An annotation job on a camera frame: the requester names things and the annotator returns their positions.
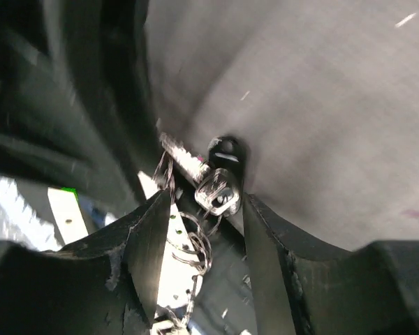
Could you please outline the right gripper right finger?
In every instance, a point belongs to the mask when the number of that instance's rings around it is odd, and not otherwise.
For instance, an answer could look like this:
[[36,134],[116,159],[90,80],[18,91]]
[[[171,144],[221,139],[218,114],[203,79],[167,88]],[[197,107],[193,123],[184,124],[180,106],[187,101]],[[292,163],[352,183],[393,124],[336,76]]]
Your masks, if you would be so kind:
[[419,241],[347,251],[254,195],[243,221],[259,334],[419,334]]

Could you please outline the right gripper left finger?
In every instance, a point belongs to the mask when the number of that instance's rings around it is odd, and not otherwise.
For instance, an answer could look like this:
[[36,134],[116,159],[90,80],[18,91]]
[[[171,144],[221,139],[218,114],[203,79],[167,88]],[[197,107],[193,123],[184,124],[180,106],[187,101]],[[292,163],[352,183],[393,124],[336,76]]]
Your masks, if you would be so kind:
[[159,191],[57,252],[0,241],[0,334],[148,334],[169,218]]

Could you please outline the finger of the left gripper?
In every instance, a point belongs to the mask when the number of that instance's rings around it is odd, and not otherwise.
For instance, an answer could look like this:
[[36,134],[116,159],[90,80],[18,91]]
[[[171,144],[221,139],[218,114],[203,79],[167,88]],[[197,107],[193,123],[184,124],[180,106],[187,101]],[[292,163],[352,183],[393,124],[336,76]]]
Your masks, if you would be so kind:
[[134,209],[160,149],[147,1],[0,1],[0,175]]

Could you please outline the keychain with keys and strap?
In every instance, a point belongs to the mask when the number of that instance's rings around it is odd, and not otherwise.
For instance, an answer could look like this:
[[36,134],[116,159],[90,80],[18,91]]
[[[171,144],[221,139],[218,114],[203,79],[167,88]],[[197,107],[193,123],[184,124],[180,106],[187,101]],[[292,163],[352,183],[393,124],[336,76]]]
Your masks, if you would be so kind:
[[[148,334],[250,334],[255,320],[243,283],[246,266],[229,234],[218,233],[221,222],[240,208],[235,175],[200,160],[167,134],[160,139],[163,154],[153,175],[139,174],[144,203],[159,191],[170,196],[157,307]],[[124,217],[90,232],[71,192],[51,188],[48,197],[63,247]]]

